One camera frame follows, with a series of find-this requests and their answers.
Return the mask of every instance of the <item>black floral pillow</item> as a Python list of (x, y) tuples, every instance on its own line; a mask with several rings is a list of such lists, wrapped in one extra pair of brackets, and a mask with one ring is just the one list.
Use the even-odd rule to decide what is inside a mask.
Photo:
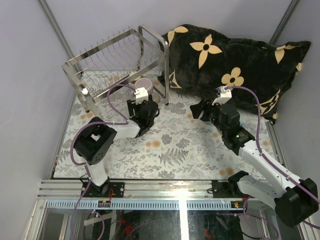
[[(169, 44), (170, 87), (212, 100), (219, 86), (243, 86), (253, 90), (261, 103), (261, 115), (275, 122), (281, 96), (301, 69), (310, 42), (288, 42), (275, 47), (263, 41), (228, 38), (208, 28), (189, 24), (163, 35)], [(158, 78), (164, 83), (164, 72)], [(253, 96), (232, 90), (238, 108), (256, 114)]]

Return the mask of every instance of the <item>black pillow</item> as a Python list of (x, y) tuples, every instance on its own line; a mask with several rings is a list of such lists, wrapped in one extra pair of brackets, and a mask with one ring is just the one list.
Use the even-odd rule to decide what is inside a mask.
[[(171, 88), (213, 100), (217, 87), (247, 87), (257, 94), (261, 115), (272, 123), (279, 99), (291, 87), (311, 44), (287, 42), (275, 47), (263, 41), (228, 38), (189, 24), (162, 37), (169, 43)], [(164, 83), (164, 72), (158, 79)], [(232, 101), (238, 108), (258, 113), (254, 97), (245, 90), (233, 89)]]

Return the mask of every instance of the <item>floral tablecloth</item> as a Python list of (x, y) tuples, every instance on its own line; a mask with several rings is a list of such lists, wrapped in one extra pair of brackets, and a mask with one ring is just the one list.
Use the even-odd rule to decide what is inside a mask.
[[(153, 84), (163, 90), (157, 81), (160, 72), (145, 74)], [(94, 80), (95, 74), (86, 72), (83, 78)], [(111, 74), (104, 73), (99, 78), (113, 80)], [(128, 90), (122, 88), (111, 95), (111, 103), (126, 116), (129, 116), (126, 98)], [(200, 99), (193, 96), (181, 95), (170, 90), (170, 104), (159, 104), (160, 115), (155, 119), (154, 126), (142, 137), (119, 139), (110, 147), (103, 159), (104, 169), (111, 178), (140, 178), (140, 179), (227, 179), (234, 173), (244, 170), (257, 179), (261, 174), (245, 160), (228, 150), (221, 139), (221, 134), (212, 125), (193, 119), (190, 105), (197, 104)], [(102, 118), (110, 121), (123, 119), (106, 103), (98, 104)], [(258, 121), (256, 115), (240, 112), (240, 120), (246, 123)], [(76, 166), (70, 159), (70, 145), (76, 132), (93, 117), (86, 113), (75, 100), (68, 127), (64, 136), (54, 168), (54, 178), (79, 178), (85, 174), (82, 166)], [(265, 121), (261, 121), (260, 142), (263, 148), (274, 155), (268, 136)], [(81, 158), (74, 153), (75, 159)]]

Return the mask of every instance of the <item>gray flower print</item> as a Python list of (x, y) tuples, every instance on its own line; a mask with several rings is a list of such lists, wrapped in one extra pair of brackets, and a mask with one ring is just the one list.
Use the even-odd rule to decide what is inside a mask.
[(176, 146), (181, 148), (181, 149), (184, 149), (185, 147), (189, 146), (189, 143), (190, 141), (188, 139), (184, 139), (182, 138), (177, 144)]
[(173, 114), (183, 115), (187, 110), (184, 109), (185, 104), (183, 102), (170, 103), (168, 106), (165, 106), (165, 110), (169, 110)]
[(158, 177), (162, 179), (174, 179), (175, 174), (172, 171), (168, 173), (166, 170), (163, 170), (161, 172), (158, 172)]
[(161, 137), (161, 140), (163, 142), (164, 145), (170, 144), (172, 141), (172, 137), (169, 136), (169, 134), (163, 134)]

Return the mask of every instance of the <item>metal beam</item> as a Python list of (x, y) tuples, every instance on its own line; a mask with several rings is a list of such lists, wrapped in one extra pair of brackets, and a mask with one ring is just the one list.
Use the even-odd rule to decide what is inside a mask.
[(283, 33), (286, 26), (288, 25), (292, 15), (296, 11), (300, 2), (301, 2), (301, 0), (292, 0), (290, 2), (288, 8), (284, 12), (284, 15), (282, 16), (282, 19), (280, 20), (278, 26), (276, 27), (276, 29), (275, 29), (275, 31), (269, 41), (269, 44), (274, 45), (278, 42), (281, 34)]
[[(68, 60), (74, 58), (75, 55), (72, 52), (64, 34), (62, 33), (62, 31), (58, 25), (58, 22), (54, 16), (54, 14), (52, 13), (47, 1), (46, 0), (36, 0), (36, 1), (39, 3), (41, 9), (43, 10), (44, 15), (45, 15), (46, 19), (48, 20), (49, 24), (51, 25), (52, 30), (54, 31), (58, 41), (60, 42)], [(82, 70), (79, 63), (76, 63), (73, 67), (77, 73)]]

